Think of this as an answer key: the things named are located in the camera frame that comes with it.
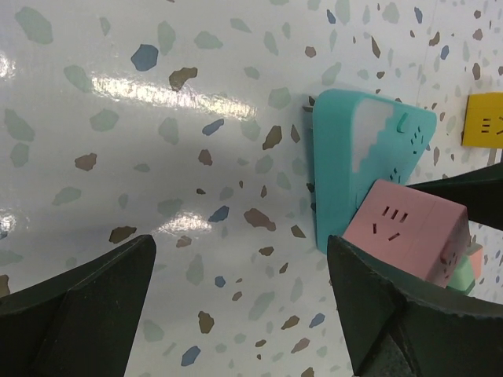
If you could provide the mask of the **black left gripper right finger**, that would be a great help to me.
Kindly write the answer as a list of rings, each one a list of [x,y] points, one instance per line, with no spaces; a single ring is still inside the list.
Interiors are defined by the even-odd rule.
[[[502,306],[425,282],[339,236],[327,260],[355,376],[500,376]]]

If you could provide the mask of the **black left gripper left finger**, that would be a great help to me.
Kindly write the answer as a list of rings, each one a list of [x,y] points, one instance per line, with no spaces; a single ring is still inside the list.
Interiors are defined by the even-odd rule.
[[[1,299],[3,376],[122,376],[156,259],[141,235]]]

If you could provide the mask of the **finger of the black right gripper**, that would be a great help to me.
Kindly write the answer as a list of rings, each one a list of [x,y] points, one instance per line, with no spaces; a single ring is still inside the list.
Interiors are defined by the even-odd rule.
[[[408,185],[467,207],[470,221],[502,230],[502,163],[436,181]]]

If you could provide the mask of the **yellow cube socket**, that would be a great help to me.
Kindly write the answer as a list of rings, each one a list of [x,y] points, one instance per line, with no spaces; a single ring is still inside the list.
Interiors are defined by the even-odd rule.
[[[461,144],[474,148],[502,148],[503,93],[468,96]]]

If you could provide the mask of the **pink cube socket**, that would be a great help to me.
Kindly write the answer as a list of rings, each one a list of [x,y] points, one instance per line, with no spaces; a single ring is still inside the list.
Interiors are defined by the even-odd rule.
[[[446,287],[470,239],[467,207],[376,181],[343,238],[382,262]]]

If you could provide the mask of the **green charger plug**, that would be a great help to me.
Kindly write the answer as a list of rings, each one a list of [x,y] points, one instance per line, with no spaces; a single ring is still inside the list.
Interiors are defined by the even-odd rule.
[[[463,295],[469,295],[475,286],[475,274],[469,257],[463,256],[457,264],[447,288]]]

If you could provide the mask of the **light blue triangular item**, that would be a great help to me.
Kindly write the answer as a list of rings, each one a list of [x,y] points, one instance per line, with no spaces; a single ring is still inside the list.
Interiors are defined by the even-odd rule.
[[[322,92],[312,110],[316,241],[347,229],[373,183],[404,185],[434,136],[434,112],[357,90]]]

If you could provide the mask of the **salmon pink charger plug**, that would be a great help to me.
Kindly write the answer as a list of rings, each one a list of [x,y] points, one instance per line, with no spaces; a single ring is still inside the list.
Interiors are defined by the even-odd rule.
[[[478,280],[482,272],[483,246],[479,243],[472,243],[467,250],[467,256],[471,263],[474,279]]]

